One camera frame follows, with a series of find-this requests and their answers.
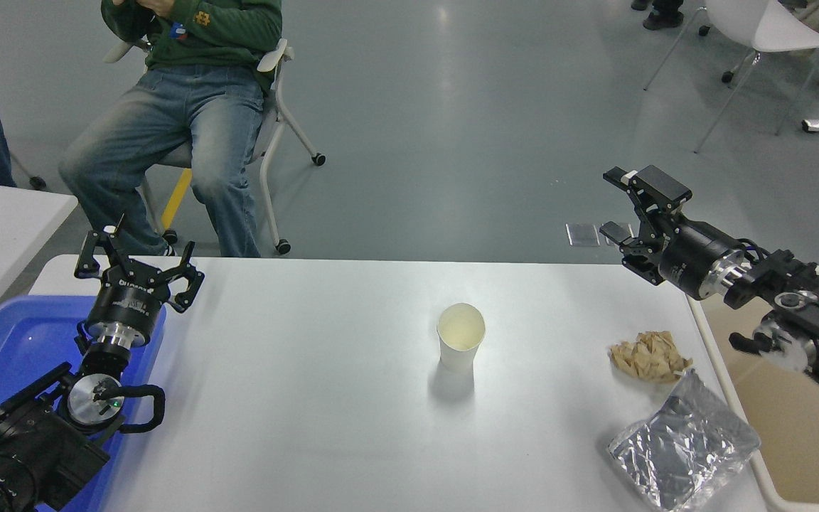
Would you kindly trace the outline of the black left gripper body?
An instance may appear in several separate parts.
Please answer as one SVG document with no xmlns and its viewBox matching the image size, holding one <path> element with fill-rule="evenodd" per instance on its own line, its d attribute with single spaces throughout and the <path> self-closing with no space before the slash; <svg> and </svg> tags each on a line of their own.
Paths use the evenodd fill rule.
<svg viewBox="0 0 819 512">
<path fill-rule="evenodd" d="M 100 336 L 110 324 L 133 328 L 139 336 L 155 331 L 162 304 L 168 301 L 168 285 L 143 284 L 124 276 L 120 271 L 106 271 L 100 278 L 100 292 L 85 320 L 85 330 Z"/>
</svg>

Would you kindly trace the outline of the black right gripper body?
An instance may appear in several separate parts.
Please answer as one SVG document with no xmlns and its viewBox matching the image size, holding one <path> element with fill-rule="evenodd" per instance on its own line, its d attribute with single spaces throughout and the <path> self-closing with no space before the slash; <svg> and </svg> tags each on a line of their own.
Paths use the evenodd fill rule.
<svg viewBox="0 0 819 512">
<path fill-rule="evenodd" d="M 683 218 L 660 252 L 658 272 L 691 298 L 704 299 L 712 294 L 709 275 L 715 263 L 741 247 L 711 224 Z"/>
</svg>

